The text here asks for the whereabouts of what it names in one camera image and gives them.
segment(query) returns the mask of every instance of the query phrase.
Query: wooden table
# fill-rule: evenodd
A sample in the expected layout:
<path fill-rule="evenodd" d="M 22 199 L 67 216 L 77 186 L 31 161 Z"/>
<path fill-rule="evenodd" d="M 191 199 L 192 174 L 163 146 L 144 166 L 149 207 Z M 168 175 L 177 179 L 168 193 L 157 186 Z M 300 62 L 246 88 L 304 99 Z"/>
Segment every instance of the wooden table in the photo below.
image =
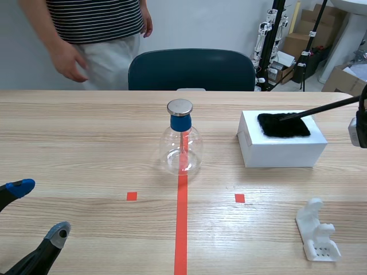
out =
<path fill-rule="evenodd" d="M 37 181 L 0 214 L 0 272 L 56 223 L 72 232 L 50 274 L 173 275 L 177 177 L 162 171 L 166 104 L 194 104 L 205 155 L 189 178 L 188 274 L 367 274 L 367 151 L 351 145 L 357 105 L 316 115 L 330 143 L 311 168 L 246 169 L 242 110 L 308 109 L 341 93 L 0 93 L 0 179 Z M 127 192 L 138 192 L 136 202 Z M 236 203 L 245 194 L 246 203 Z M 342 261 L 308 262 L 295 223 L 313 197 L 333 223 Z"/>

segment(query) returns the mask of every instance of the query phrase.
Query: white wall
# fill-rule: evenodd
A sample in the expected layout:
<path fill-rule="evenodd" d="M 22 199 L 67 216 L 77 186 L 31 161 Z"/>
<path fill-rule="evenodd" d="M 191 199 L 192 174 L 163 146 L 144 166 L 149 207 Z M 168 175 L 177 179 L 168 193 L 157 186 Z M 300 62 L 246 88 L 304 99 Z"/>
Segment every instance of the white wall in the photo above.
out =
<path fill-rule="evenodd" d="M 235 50 L 250 56 L 273 0 L 147 0 L 154 32 L 140 52 L 172 48 Z M 287 0 L 290 20 L 297 0 Z M 303 0 L 311 9 L 322 0 Z M 17 0 L 0 0 L 0 89 L 81 89 L 60 76 Z"/>

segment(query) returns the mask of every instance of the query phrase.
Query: dark green chair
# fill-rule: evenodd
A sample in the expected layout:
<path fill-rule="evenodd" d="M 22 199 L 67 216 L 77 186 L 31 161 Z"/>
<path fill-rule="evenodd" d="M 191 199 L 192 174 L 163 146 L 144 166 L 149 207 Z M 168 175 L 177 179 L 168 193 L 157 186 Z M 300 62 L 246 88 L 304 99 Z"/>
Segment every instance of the dark green chair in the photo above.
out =
<path fill-rule="evenodd" d="M 254 91 L 255 70 L 247 56 L 230 50 L 159 50 L 135 58 L 128 85 L 133 91 Z"/>

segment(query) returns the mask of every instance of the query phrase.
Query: white sink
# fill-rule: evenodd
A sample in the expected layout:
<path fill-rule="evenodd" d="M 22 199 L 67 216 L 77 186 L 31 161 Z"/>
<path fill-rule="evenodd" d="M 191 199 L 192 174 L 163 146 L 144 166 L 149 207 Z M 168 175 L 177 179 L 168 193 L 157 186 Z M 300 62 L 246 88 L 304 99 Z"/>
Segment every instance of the white sink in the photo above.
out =
<path fill-rule="evenodd" d="M 331 0 L 338 9 L 359 15 L 367 15 L 367 0 Z"/>
<path fill-rule="evenodd" d="M 348 24 L 319 77 L 321 83 L 326 83 L 335 66 L 353 59 L 354 52 L 360 47 L 367 31 L 367 0 L 331 0 L 331 2 L 338 9 L 349 12 L 345 19 Z"/>

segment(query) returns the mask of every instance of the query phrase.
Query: clear glass bottle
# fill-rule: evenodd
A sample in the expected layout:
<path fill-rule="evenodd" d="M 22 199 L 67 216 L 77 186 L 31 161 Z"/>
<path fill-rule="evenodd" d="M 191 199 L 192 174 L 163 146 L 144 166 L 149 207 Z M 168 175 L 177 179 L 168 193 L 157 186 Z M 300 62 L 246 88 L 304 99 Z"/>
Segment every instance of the clear glass bottle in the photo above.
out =
<path fill-rule="evenodd" d="M 161 163 L 172 174 L 192 174 L 201 166 L 203 148 L 201 135 L 192 127 L 193 104 L 189 100 L 176 99 L 168 103 L 167 110 L 171 126 L 161 137 Z"/>

